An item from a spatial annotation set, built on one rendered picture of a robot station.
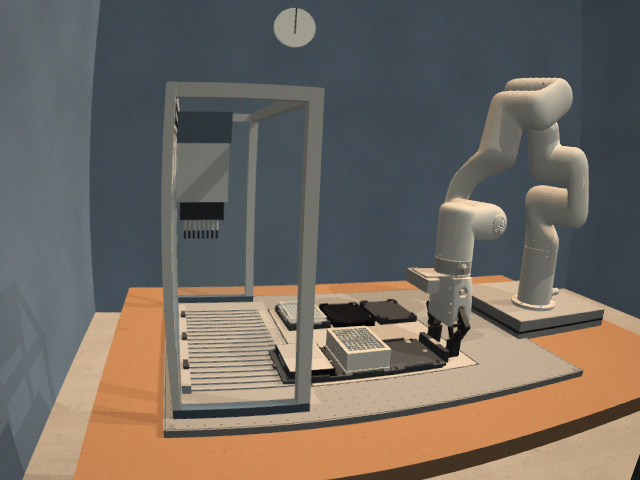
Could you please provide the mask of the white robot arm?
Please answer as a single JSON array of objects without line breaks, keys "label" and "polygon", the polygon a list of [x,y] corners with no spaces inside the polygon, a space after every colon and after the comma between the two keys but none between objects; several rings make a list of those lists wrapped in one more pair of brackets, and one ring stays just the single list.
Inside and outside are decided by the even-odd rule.
[{"label": "white robot arm", "polygon": [[514,165],[526,130],[531,176],[567,189],[535,186],[526,195],[522,267],[518,294],[511,302],[533,311],[555,308],[551,299],[559,293],[552,288],[559,240],[553,225],[580,228],[588,215],[586,155],[561,146],[559,140],[557,121],[572,100],[571,87],[561,78],[514,79],[493,97],[479,149],[455,174],[439,209],[434,268],[407,268],[407,282],[427,294],[438,293],[437,278],[471,273],[475,240],[492,241],[504,233],[503,210],[469,197],[482,180]]}]

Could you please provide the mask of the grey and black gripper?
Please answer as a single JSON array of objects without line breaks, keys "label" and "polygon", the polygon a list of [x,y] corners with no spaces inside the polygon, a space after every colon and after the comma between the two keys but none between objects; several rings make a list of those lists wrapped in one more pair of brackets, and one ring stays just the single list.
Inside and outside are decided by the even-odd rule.
[{"label": "grey and black gripper", "polygon": [[[426,302],[428,325],[430,325],[427,334],[440,342],[442,325],[439,324],[442,322],[448,326],[449,339],[446,342],[446,349],[450,351],[449,358],[459,356],[461,339],[470,330],[472,304],[472,279],[470,275],[471,273],[437,278],[440,280],[439,293],[430,293],[429,300]],[[458,324],[453,324],[455,318]],[[455,333],[454,327],[457,327]]]}]

